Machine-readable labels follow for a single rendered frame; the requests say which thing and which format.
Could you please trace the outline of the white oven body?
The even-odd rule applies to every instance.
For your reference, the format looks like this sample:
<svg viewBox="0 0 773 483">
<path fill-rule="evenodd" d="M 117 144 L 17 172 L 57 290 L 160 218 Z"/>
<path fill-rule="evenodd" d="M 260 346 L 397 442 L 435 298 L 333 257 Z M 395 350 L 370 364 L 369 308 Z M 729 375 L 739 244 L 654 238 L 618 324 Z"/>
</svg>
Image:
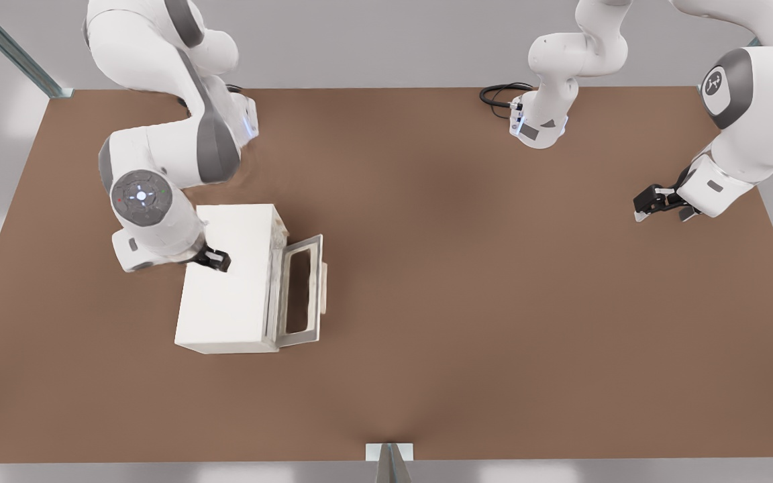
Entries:
<svg viewBox="0 0 773 483">
<path fill-rule="evenodd" d="M 272 354 L 280 258 L 288 230 L 275 205 L 199 205 L 209 247 L 231 259 L 227 272 L 185 268 L 175 345 L 200 354 Z"/>
</svg>

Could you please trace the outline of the silver frame post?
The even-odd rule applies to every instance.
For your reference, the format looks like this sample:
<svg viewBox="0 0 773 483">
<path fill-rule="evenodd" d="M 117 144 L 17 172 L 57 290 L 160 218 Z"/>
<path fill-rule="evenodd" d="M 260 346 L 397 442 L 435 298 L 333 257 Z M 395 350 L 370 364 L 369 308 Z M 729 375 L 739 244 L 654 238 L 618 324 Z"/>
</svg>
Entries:
<svg viewBox="0 0 773 483">
<path fill-rule="evenodd" d="M 67 99 L 73 89 L 62 88 L 0 25 L 0 52 L 50 99 Z"/>
<path fill-rule="evenodd" d="M 412 483 L 406 462 L 414 461 L 413 443 L 366 443 L 366 462 L 377 462 L 375 483 Z"/>
</svg>

